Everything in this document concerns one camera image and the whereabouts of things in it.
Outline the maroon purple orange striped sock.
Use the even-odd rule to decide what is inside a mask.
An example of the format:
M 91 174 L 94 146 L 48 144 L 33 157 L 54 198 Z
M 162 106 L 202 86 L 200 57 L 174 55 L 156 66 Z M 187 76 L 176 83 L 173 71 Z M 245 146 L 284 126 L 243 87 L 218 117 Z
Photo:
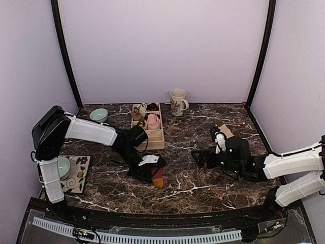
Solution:
M 163 178 L 163 168 L 153 167 L 151 168 L 152 184 L 160 189 L 167 187 L 168 182 Z

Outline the cream olive striped sock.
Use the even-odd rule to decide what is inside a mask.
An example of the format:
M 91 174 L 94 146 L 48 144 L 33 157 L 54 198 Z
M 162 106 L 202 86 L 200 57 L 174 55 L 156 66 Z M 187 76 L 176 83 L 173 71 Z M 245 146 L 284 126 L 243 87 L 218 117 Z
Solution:
M 230 129 L 219 119 L 215 121 L 216 127 L 225 134 L 226 138 L 233 137 L 233 133 L 230 131 Z

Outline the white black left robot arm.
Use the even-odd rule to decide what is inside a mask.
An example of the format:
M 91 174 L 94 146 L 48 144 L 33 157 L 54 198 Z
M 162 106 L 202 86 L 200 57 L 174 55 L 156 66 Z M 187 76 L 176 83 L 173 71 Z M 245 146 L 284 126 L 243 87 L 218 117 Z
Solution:
M 145 130 L 134 126 L 128 130 L 119 129 L 108 123 L 99 123 L 79 118 L 53 106 L 36 123 L 31 131 L 34 149 L 31 160 L 38 166 L 40 182 L 52 206 L 51 212 L 61 222 L 72 217 L 72 211 L 62 202 L 65 200 L 60 183 L 58 157 L 68 141 L 86 142 L 110 147 L 128 165 L 127 174 L 149 184 L 166 161 L 160 154 L 141 154 L 136 148 L 149 137 Z

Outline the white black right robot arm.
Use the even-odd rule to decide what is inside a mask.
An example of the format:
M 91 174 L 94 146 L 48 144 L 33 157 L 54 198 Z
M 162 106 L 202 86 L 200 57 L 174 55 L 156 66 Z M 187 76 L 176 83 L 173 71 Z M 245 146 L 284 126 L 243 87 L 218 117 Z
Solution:
M 324 190 L 324 140 L 284 154 L 252 156 L 249 143 L 238 136 L 227 137 L 218 127 L 210 129 L 215 146 L 191 152 L 198 167 L 221 168 L 249 182 L 265 182 L 280 176 L 305 172 L 306 175 L 268 191 L 259 216 L 269 221 L 279 209 Z

